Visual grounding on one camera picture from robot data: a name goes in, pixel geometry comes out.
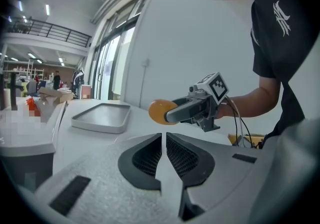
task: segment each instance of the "white logo on shirt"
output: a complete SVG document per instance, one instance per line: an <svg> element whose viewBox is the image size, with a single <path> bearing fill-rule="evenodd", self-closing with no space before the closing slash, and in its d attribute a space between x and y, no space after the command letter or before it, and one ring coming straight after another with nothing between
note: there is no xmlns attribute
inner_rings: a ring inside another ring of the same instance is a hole
<svg viewBox="0 0 320 224"><path fill-rule="evenodd" d="M285 36L285 34L289 36L289 31L291 31L291 29L286 21L289 20L290 16L285 15L285 13L281 10L279 6L279 1L273 4L273 10L276 16L276 21L280 24L280 27L282 28L283 36Z"/></svg>

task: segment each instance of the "wire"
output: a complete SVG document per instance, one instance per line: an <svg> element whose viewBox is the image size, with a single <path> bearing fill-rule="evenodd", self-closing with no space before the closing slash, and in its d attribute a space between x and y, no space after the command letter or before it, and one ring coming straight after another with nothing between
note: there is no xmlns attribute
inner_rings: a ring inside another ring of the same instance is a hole
<svg viewBox="0 0 320 224"><path fill-rule="evenodd" d="M245 137L244 137L244 131L243 131L243 129L242 129L241 116L240 116L239 110L238 110L236 104L234 103L234 101L233 101L231 98L229 98L228 96L225 96L225 98L228 100L229 104L230 104L230 101L232 102L232 104L233 104L233 106L234 106L234 108L235 108L235 111L236 111L236 113L238 114L239 123L240 123L240 131L241 131L242 143L243 143L243 147L246 148L246 146L245 146L245 141L244 141L244 139L245 139Z"/></svg>
<svg viewBox="0 0 320 224"><path fill-rule="evenodd" d="M225 103L225 102L222 102L220 104L230 106L228 103ZM235 123L235 141L236 141L237 146L239 147L239 143L238 143L238 125L237 125L237 120L236 120L236 111L232 106L230 106L230 107L231 107L232 112L233 112L234 123Z"/></svg>
<svg viewBox="0 0 320 224"><path fill-rule="evenodd" d="M234 123L235 123L235 141L237 146L239 147L239 143L238 143L238 125L237 125L237 120L236 120L236 112L234 109L232 109L233 112L233 117L234 117Z"/></svg>
<svg viewBox="0 0 320 224"><path fill-rule="evenodd" d="M228 105L232 108L232 111L233 111L233 113L235 113L235 108L230 104L230 101L229 101L229 97L228 98L226 98L226 100L228 101ZM244 124L244 126L245 126L245 128L246 128L246 131L248 132L248 135L249 135L249 138L250 138L250 144L251 144L251 148L253 148L254 146L253 146L253 144L252 144L252 138L251 138L251 134L250 134L250 132L249 132L249 129L248 129L248 127L247 127L247 125L246 125L246 123L245 123L245 121L243 121L243 119L240 117L240 120L241 120L241 122Z"/></svg>
<svg viewBox="0 0 320 224"><path fill-rule="evenodd" d="M147 67L145 66L144 67L144 70L143 70L143 76L142 76L142 85L141 85L141 91L140 91L140 99L139 99L139 108L141 108L141 98L142 98L142 91L144 89L144 83L145 83L145 76L146 76L146 69Z"/></svg>

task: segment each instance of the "window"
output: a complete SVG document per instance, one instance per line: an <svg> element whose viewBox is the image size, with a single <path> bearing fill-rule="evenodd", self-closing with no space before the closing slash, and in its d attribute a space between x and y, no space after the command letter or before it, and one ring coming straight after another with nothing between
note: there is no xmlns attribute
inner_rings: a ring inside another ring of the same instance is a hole
<svg viewBox="0 0 320 224"><path fill-rule="evenodd" d="M106 35L106 32L108 31L107 28L109 27L109 25L110 25L110 20L108 19L108 20L105 22L104 26L103 26L103 29L102 29L101 34L100 34L100 37L99 37L99 39L98 39L98 41L97 41L98 44L101 43L102 38L104 38L104 36Z"/></svg>
<svg viewBox="0 0 320 224"><path fill-rule="evenodd" d="M98 50L96 50L92 57L91 69L90 69L90 78L89 85L93 86L94 76L95 76L95 67L97 63Z"/></svg>
<svg viewBox="0 0 320 224"><path fill-rule="evenodd" d="M135 27L124 32L125 37L117 55L115 71L113 75L112 100L120 100L122 80L123 80L124 71L125 71L127 54L128 54L130 42L134 35L134 31L135 31Z"/></svg>
<svg viewBox="0 0 320 224"><path fill-rule="evenodd" d="M126 7L124 7L121 11L119 11L118 16L116 17L116 20L114 22L114 24L112 25L112 29L119 27L120 25L122 25L123 23L125 23L129 16L130 13L132 11L132 9L134 8L136 2L132 2L129 5L127 5Z"/></svg>
<svg viewBox="0 0 320 224"><path fill-rule="evenodd" d="M142 0L141 4L139 5L138 10L136 10L135 15L138 15L138 14L140 14L140 13L142 12L142 10L143 10L143 8L144 8L144 6L145 6L146 2L147 2L147 0Z"/></svg>

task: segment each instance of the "cardboard box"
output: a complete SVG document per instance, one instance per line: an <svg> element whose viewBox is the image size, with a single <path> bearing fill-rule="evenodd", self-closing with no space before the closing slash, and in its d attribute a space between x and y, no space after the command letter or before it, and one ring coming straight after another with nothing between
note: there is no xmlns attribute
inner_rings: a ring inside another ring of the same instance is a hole
<svg viewBox="0 0 320 224"><path fill-rule="evenodd" d="M74 94L72 92L64 92L41 87L38 91L42 100L47 100L50 104L59 104L72 100Z"/></svg>
<svg viewBox="0 0 320 224"><path fill-rule="evenodd" d="M80 99L91 99L91 85L81 85Z"/></svg>

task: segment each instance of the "railing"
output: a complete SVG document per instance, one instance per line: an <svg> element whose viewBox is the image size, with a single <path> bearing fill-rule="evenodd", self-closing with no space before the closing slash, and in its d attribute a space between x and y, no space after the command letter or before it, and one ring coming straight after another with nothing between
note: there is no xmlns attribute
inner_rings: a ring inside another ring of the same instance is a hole
<svg viewBox="0 0 320 224"><path fill-rule="evenodd" d="M45 38L52 38L74 45L87 47L90 35L36 19L11 18L6 29L9 33L23 33Z"/></svg>

